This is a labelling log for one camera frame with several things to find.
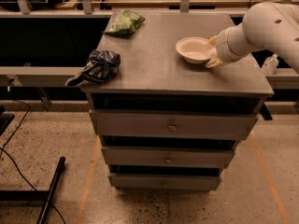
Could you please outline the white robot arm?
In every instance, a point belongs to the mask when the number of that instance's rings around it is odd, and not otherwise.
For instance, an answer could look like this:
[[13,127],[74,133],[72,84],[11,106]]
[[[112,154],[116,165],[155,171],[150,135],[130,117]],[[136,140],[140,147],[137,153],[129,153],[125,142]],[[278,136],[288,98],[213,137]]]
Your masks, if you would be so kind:
[[237,26],[211,37],[212,59],[206,68],[234,63],[253,51],[269,50],[299,73],[299,6],[262,2]]

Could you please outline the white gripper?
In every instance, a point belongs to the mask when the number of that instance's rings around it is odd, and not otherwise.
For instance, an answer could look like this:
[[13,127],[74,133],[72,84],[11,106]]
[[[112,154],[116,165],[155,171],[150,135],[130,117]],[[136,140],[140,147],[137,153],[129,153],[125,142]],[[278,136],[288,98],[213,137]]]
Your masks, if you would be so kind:
[[205,68],[236,62],[247,56],[252,49],[241,25],[221,31],[218,35],[209,38],[207,43],[211,46],[216,45],[216,50],[211,52],[211,59],[205,64]]

